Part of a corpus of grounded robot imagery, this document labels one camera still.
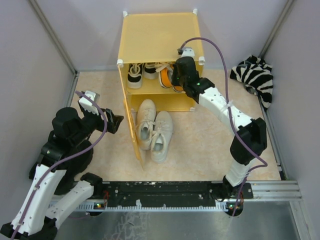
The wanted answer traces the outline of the orange sneaker one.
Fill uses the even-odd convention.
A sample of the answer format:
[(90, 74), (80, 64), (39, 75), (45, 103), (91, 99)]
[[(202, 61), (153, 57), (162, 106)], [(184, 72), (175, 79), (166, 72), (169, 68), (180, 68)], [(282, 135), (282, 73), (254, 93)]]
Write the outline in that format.
[(182, 93), (184, 90), (183, 90), (183, 87), (181, 86), (175, 86), (173, 85), (173, 90), (176, 91), (177, 93)]

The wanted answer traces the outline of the orange sneaker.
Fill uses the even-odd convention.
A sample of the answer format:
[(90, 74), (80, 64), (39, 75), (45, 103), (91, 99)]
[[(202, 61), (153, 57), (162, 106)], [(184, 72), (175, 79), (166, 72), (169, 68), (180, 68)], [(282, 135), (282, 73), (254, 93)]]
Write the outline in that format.
[(155, 64), (155, 70), (158, 73), (160, 86), (165, 89), (171, 88), (171, 77), (173, 73), (172, 64), (167, 62), (157, 62)]

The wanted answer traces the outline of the white sneaker one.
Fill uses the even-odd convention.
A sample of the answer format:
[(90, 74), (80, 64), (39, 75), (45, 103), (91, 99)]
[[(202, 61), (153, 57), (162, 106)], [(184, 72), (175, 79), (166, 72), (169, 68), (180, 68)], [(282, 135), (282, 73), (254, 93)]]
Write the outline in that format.
[(157, 114), (150, 145), (151, 159), (155, 163), (162, 163), (167, 158), (173, 126), (172, 117), (167, 111)]
[(150, 99), (145, 99), (139, 106), (136, 115), (136, 135), (141, 150), (151, 148), (153, 130), (156, 118), (156, 106)]

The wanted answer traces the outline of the black white sneaker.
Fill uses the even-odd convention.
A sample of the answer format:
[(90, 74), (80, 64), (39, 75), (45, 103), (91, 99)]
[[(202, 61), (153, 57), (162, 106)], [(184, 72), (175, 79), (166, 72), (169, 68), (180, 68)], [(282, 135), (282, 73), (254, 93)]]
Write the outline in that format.
[(156, 64), (154, 62), (147, 62), (144, 64), (143, 76), (146, 79), (154, 80), (157, 77)]
[(142, 87), (143, 63), (130, 63), (127, 73), (127, 87), (130, 89), (139, 89)]

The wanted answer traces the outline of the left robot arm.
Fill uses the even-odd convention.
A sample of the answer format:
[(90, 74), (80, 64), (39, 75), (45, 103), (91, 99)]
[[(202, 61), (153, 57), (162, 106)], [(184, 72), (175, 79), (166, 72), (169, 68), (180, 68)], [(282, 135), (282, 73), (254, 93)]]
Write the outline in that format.
[(33, 166), (33, 180), (16, 217), (1, 227), (0, 233), (11, 240), (53, 240), (67, 217), (85, 200), (101, 197), (103, 179), (83, 172), (93, 158), (94, 131), (115, 134), (123, 121), (106, 108), (96, 113), (73, 107), (60, 109), (52, 120), (53, 130)]

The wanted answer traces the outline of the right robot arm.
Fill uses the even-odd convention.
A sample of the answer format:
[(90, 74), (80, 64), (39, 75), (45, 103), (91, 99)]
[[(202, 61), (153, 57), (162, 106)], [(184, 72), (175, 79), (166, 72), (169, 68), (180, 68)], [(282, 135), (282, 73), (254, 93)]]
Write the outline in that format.
[(212, 112), (233, 134), (229, 148), (233, 161), (223, 177), (220, 196), (235, 198), (241, 192), (241, 184), (248, 176), (254, 160), (267, 148), (265, 121), (244, 114), (227, 101), (213, 82), (200, 77), (191, 56), (180, 57), (173, 64), (171, 82), (174, 86), (182, 87), (189, 98)]

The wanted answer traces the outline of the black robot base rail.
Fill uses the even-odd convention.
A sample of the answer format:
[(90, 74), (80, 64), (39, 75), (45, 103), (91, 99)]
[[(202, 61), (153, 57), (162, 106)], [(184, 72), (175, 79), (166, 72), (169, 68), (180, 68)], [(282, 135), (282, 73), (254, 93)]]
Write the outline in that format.
[(77, 207), (97, 216), (103, 212), (227, 212), (234, 203), (253, 199), (250, 183), (228, 187), (221, 181), (110, 181)]

